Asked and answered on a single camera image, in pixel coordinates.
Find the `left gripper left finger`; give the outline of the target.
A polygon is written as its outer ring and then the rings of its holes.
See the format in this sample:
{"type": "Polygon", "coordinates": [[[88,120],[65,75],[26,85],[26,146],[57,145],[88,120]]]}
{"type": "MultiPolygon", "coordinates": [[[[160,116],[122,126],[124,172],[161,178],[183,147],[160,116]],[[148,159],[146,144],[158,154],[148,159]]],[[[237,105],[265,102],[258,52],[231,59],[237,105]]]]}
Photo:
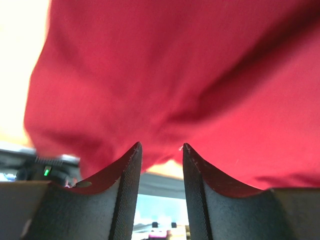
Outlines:
{"type": "Polygon", "coordinates": [[[142,145],[88,178],[77,166],[35,163],[34,149],[0,144],[3,240],[129,240],[142,145]]]}

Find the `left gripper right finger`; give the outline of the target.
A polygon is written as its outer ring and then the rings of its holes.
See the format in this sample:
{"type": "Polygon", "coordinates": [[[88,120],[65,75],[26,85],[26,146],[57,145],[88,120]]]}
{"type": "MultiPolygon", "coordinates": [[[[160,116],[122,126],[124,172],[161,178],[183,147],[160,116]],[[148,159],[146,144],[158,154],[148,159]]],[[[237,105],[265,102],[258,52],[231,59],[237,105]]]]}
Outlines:
{"type": "Polygon", "coordinates": [[[318,188],[260,190],[224,173],[189,144],[183,175],[193,240],[317,240],[318,188]]]}

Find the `dark red t shirt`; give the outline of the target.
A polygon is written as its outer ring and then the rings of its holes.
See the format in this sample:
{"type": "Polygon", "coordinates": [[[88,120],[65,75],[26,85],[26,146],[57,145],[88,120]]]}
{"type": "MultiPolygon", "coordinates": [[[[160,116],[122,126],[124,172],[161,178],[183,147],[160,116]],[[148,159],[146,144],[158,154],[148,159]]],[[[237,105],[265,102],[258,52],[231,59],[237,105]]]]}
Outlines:
{"type": "Polygon", "coordinates": [[[24,126],[89,177],[190,144],[259,189],[320,185],[317,0],[54,0],[24,126]]]}

